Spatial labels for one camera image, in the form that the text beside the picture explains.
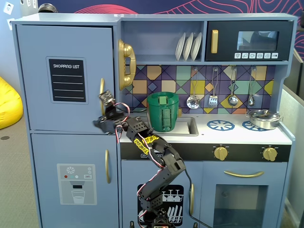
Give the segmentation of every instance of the black chalkboard label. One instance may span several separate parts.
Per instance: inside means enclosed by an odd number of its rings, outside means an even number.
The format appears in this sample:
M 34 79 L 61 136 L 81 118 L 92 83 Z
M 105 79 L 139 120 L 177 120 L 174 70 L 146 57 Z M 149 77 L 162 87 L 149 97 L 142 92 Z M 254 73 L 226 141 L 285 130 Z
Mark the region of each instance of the black chalkboard label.
M 140 198 L 137 197 L 137 213 L 140 216 L 143 213 L 141 207 Z M 162 205 L 161 208 L 164 208 L 168 214 L 169 222 L 175 225 L 176 227 L 182 225 L 182 214 L 183 214 L 183 202 L 184 202 L 184 187 L 182 185 L 168 185 L 162 191 Z M 140 218 L 140 224 L 145 226 L 148 223 L 143 221 L 143 218 Z
M 49 59 L 53 101 L 86 102 L 84 61 Z

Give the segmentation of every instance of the white wall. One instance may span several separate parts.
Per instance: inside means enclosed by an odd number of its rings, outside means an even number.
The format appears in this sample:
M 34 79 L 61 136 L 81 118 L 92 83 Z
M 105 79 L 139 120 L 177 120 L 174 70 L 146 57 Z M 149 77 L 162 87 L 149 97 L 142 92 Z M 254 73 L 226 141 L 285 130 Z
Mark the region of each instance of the white wall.
M 11 14 L 3 12 L 6 2 L 14 5 Z M 13 34 L 8 26 L 8 19 L 18 19 L 23 16 L 38 12 L 38 3 L 36 9 L 33 7 L 34 0 L 0 0 L 0 76 L 13 86 L 20 93 L 19 76 L 15 56 Z
M 283 123 L 295 136 L 294 163 L 292 167 L 287 198 L 301 219 L 304 210 L 304 101 L 284 86 L 280 114 Z

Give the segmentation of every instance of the white plate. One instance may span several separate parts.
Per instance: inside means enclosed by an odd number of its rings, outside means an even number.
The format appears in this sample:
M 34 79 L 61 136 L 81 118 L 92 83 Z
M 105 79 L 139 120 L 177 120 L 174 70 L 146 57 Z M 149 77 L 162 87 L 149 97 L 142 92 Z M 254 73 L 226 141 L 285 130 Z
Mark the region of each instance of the white plate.
M 188 56 L 189 56 L 189 53 L 191 50 L 192 41 L 193 41 L 193 32 L 190 34 L 190 36 L 187 39 L 186 44 L 185 44 L 185 48 L 184 48 L 184 52 L 183 52 L 185 61 L 188 59 Z
M 201 43 L 201 32 L 199 33 L 198 37 L 193 42 L 192 48 L 191 48 L 191 58 L 194 61 L 196 56 L 198 55 L 200 43 Z
M 185 43 L 185 37 L 186 37 L 186 33 L 184 33 L 178 44 L 177 44 L 177 47 L 176 47 L 176 51 L 175 51 L 175 57 L 176 57 L 176 60 L 179 61 L 180 57 L 181 57 L 181 53 L 182 53 L 182 48 L 184 47 L 184 43 Z

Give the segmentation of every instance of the robotic arm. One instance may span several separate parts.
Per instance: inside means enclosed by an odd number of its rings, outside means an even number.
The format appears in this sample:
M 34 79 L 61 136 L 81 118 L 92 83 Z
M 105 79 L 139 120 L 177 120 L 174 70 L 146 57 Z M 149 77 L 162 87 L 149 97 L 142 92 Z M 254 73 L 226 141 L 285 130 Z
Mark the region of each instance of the robotic arm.
M 137 192 L 141 199 L 144 214 L 146 212 L 154 214 L 153 219 L 146 219 L 145 217 L 143 219 L 151 223 L 151 225 L 148 225 L 149 228 L 174 227 L 169 223 L 166 211 L 161 208 L 162 190 L 186 170 L 184 161 L 177 151 L 163 138 L 154 134 L 153 129 L 150 129 L 140 117 L 128 119 L 124 112 L 117 111 L 115 106 L 120 103 L 115 103 L 110 91 L 107 90 L 100 94 L 99 98 L 106 106 L 105 115 L 99 117 L 97 121 L 93 121 L 93 124 L 104 133 L 116 133 L 116 137 L 117 129 L 119 129 L 119 132 L 124 130 L 128 139 L 135 143 L 160 168 L 157 174 L 142 185 Z M 162 153 L 162 158 L 159 158 L 154 150 Z M 134 222 L 131 221 L 130 227 L 134 227 Z

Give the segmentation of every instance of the green pitcher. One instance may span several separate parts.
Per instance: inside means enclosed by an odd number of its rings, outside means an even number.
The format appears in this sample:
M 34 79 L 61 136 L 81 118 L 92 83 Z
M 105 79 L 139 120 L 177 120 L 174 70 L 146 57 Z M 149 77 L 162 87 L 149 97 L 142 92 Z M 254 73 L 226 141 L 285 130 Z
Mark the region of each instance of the green pitcher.
M 158 92 L 148 96 L 151 126 L 158 132 L 169 132 L 175 127 L 179 109 L 179 96 L 171 92 Z

